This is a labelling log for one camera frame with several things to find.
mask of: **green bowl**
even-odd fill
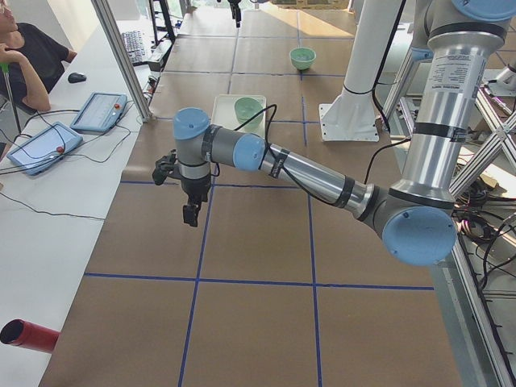
[[[311,48],[295,48],[290,52],[290,61],[292,65],[298,70],[309,69],[315,60],[315,51]]]
[[[239,123],[245,123],[248,119],[250,119],[253,115],[262,110],[263,107],[261,103],[259,103],[254,98],[243,97],[239,98],[235,102],[235,114],[236,119]],[[253,119],[250,123],[246,125],[247,128],[257,127],[261,120],[264,118],[264,114],[260,114],[258,117]]]

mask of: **white table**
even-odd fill
[[[135,70],[140,84],[145,85],[148,67]],[[85,73],[88,79],[69,84],[71,72]],[[125,93],[131,100],[100,27],[51,92],[52,110],[80,109],[94,91]],[[74,114],[55,114],[45,118],[50,123],[70,124],[73,117]],[[38,210],[105,218],[141,125],[135,106],[119,125],[126,129],[115,127],[76,151],[104,160],[129,131],[107,162],[97,164],[84,157],[69,156],[36,177],[25,173],[3,175],[2,193]],[[33,119],[24,132],[34,135],[45,127],[43,120]],[[84,140],[93,137],[84,135]],[[0,169],[11,166],[7,158],[0,163]],[[37,214],[0,197],[1,327],[21,318],[57,331],[62,328],[102,224],[85,218]],[[49,359],[50,355],[44,353],[0,344],[0,385],[38,385]]]

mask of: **blue tablet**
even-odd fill
[[[21,146],[13,145],[14,149],[7,153],[7,158],[27,175],[36,175],[61,160],[81,141],[81,135],[57,122]]]
[[[119,120],[126,104],[126,94],[92,93],[70,127],[79,132],[106,133]]]

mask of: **black shirt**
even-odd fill
[[[69,50],[32,24],[18,23],[18,31],[22,34],[25,44],[16,51],[21,52],[31,62],[45,89],[50,92],[65,71],[61,62],[67,58]],[[27,86],[22,69],[17,63],[9,64],[9,82],[15,103],[24,110],[35,112],[22,102],[27,95]],[[0,77],[0,92],[8,98],[3,77]]]

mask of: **red cylinder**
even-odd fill
[[[35,351],[52,353],[59,332],[20,319],[7,323],[0,332],[0,341]]]

